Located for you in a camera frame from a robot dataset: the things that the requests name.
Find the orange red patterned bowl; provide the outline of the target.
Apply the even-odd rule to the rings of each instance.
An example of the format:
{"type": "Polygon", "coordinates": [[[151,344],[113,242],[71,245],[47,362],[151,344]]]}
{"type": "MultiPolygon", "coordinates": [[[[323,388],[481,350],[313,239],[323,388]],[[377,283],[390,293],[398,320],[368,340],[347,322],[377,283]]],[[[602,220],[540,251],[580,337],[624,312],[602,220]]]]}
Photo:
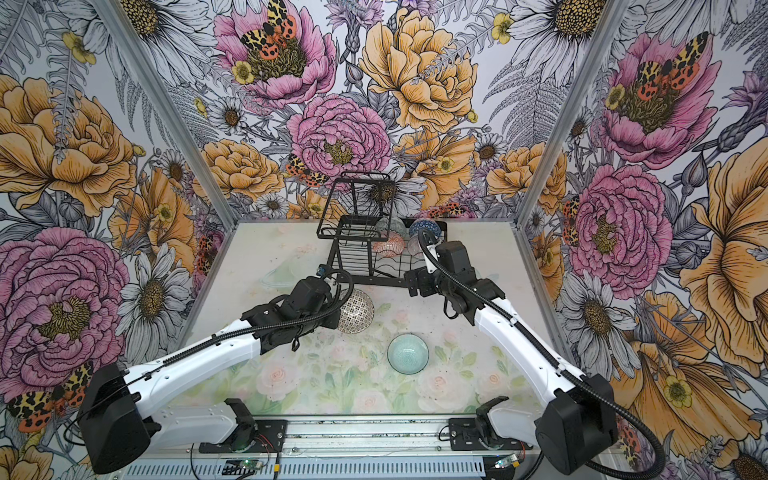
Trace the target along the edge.
{"type": "Polygon", "coordinates": [[[388,238],[372,244],[372,252],[379,258],[394,258],[400,256],[406,248],[404,238],[398,233],[390,233],[388,238]]]}

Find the brown patterned bowl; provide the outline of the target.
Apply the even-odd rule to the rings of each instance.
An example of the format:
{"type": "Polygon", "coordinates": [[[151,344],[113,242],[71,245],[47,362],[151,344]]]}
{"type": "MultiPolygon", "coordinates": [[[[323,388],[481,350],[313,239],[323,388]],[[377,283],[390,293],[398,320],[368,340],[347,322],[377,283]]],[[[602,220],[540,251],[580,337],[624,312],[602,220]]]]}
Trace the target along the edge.
{"type": "Polygon", "coordinates": [[[369,328],[374,320],[375,305],[364,291],[355,289],[340,310],[337,329],[343,334],[359,334],[369,328]]]}

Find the blue patterned bowl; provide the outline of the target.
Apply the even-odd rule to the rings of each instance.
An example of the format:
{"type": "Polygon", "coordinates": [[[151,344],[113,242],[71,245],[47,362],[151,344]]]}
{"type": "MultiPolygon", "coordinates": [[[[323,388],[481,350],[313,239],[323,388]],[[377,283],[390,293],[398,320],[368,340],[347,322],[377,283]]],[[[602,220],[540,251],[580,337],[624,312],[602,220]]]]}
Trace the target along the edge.
{"type": "Polygon", "coordinates": [[[442,236],[442,229],[440,224],[429,218],[416,219],[408,228],[409,235],[412,238],[418,238],[422,232],[431,233],[436,239],[440,239],[442,236]]]}

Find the mint green striped bowl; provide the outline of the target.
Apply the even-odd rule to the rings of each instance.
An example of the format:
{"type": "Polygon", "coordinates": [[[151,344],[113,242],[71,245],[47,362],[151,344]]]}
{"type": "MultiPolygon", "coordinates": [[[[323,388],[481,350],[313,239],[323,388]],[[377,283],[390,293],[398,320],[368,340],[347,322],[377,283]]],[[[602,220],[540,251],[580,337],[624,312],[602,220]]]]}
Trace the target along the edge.
{"type": "Polygon", "coordinates": [[[387,349],[389,365],[403,375],[415,375],[424,370],[429,362],[426,342],[412,333],[396,336],[387,349]]]}

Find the pink patterned bowl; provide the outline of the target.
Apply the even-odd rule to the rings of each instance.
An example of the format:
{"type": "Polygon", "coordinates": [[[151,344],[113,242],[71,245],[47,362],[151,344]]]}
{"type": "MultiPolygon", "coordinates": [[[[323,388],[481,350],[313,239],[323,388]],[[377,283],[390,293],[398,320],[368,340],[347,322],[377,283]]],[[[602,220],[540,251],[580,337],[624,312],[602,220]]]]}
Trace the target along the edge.
{"type": "Polygon", "coordinates": [[[423,254],[420,238],[417,235],[410,237],[407,244],[407,251],[413,257],[417,257],[423,254]]]}

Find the green patterned bowl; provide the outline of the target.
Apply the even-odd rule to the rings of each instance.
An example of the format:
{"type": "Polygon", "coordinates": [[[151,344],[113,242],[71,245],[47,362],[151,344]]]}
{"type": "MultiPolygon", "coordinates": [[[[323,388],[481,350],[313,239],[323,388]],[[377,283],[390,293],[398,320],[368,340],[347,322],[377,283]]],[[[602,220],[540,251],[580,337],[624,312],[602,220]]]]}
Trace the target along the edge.
{"type": "Polygon", "coordinates": [[[399,217],[382,217],[377,221],[374,229],[381,235],[390,235],[396,233],[404,239],[409,236],[408,227],[399,217]]]}

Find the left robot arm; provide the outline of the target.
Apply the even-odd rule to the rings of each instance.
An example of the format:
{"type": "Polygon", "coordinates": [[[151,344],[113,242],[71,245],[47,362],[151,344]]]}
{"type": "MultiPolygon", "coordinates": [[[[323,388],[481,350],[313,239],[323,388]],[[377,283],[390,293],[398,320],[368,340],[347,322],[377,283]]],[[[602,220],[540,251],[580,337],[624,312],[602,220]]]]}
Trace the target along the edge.
{"type": "Polygon", "coordinates": [[[257,425],[244,401],[227,398],[183,413],[167,411],[180,394],[215,374],[256,360],[277,347],[300,346],[318,328],[335,329],[354,291],[349,272],[329,270],[300,280],[287,295],[257,305],[184,349],[128,368],[98,369],[76,416],[92,470],[116,472],[155,448],[211,444],[233,452],[256,441],[257,425]]]}

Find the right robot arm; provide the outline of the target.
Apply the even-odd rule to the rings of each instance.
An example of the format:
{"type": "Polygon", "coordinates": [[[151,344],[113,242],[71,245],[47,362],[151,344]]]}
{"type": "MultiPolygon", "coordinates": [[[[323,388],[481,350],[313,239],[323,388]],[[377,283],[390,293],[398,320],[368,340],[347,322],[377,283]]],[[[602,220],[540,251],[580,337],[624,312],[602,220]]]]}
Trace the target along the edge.
{"type": "Polygon", "coordinates": [[[494,340],[520,367],[544,411],[533,420],[529,444],[563,475],[588,467],[616,479],[655,479],[667,456],[662,442],[636,415],[620,406],[609,382],[589,376],[550,347],[514,309],[491,280],[480,279],[460,241],[440,242],[429,231],[417,235],[423,267],[407,273],[411,296],[439,294],[451,306],[451,318],[463,316],[494,340]],[[653,463],[642,471],[621,471],[596,462],[618,441],[623,418],[652,447],[653,463]]]}

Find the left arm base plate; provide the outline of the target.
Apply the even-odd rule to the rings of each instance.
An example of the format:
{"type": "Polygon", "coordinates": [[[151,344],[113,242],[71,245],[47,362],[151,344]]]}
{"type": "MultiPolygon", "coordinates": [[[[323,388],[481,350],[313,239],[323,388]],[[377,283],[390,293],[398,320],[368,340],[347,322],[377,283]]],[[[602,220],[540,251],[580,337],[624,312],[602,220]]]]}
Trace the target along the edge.
{"type": "Polygon", "coordinates": [[[286,439],[286,420],[256,419],[252,424],[239,424],[223,442],[203,442],[202,454],[280,453],[286,439]]]}

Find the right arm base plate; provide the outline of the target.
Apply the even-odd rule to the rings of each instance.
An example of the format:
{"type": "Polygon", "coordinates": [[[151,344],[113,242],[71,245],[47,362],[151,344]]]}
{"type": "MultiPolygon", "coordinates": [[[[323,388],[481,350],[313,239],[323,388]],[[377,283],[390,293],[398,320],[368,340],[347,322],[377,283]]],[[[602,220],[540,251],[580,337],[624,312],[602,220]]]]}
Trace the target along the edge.
{"type": "Polygon", "coordinates": [[[514,439],[492,438],[483,433],[475,418],[453,417],[448,420],[449,444],[452,451],[512,451],[520,450],[521,443],[514,439]]]}

